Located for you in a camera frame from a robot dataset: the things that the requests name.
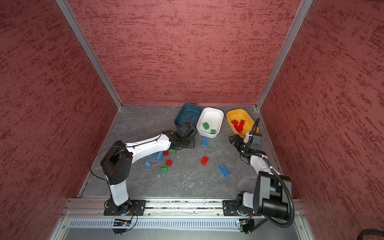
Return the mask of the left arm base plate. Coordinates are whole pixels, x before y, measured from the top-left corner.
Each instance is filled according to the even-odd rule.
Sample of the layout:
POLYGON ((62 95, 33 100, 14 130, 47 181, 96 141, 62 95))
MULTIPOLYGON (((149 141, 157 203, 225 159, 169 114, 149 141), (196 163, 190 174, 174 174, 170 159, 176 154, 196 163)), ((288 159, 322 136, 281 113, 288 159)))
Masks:
POLYGON ((146 203, 146 200, 128 200, 117 206, 112 199, 108 199, 105 202, 104 216, 142 216, 146 203))

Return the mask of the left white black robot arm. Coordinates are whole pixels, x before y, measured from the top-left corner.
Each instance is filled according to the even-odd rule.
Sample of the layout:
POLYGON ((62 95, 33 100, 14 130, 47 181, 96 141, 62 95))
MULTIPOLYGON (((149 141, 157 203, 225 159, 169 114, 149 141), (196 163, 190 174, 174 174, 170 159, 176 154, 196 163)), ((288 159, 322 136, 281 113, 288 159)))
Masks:
POLYGON ((120 207, 130 201, 127 178, 133 163, 161 151, 187 148, 194 141, 196 134, 197 130, 190 123, 184 123, 175 132, 163 131, 147 140, 113 143, 102 158, 101 167, 107 178, 114 205, 120 207))

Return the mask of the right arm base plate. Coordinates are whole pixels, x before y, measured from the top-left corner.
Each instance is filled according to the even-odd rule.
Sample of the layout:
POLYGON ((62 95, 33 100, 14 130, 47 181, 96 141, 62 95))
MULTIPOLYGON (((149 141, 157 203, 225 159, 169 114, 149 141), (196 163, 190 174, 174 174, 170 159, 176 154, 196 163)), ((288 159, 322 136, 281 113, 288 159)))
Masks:
POLYGON ((237 201, 235 200, 223 200, 223 214, 226 217, 235 217, 235 216, 241 216, 241 217, 250 217, 252 215, 252 211, 248 210, 241 210, 237 206, 237 201))

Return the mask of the red lego low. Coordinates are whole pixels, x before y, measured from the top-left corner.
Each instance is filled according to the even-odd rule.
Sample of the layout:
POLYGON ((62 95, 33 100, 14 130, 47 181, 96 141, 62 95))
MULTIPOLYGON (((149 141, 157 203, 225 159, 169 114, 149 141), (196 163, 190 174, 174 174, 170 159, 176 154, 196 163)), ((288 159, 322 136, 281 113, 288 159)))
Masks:
POLYGON ((208 157, 203 157, 202 160, 201 160, 201 164, 205 166, 208 161, 209 161, 208 157))

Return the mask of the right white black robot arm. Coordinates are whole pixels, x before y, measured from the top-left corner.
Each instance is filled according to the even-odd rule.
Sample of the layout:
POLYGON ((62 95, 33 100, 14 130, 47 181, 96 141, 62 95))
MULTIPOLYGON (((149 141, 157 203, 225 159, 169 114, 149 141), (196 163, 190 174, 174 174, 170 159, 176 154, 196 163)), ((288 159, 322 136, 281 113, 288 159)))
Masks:
POLYGON ((262 151, 261 134, 249 134, 245 139, 235 134, 229 142, 257 173, 255 190, 237 196, 235 211, 240 216, 263 216, 280 228, 290 227, 295 218, 292 181, 277 171, 262 151))

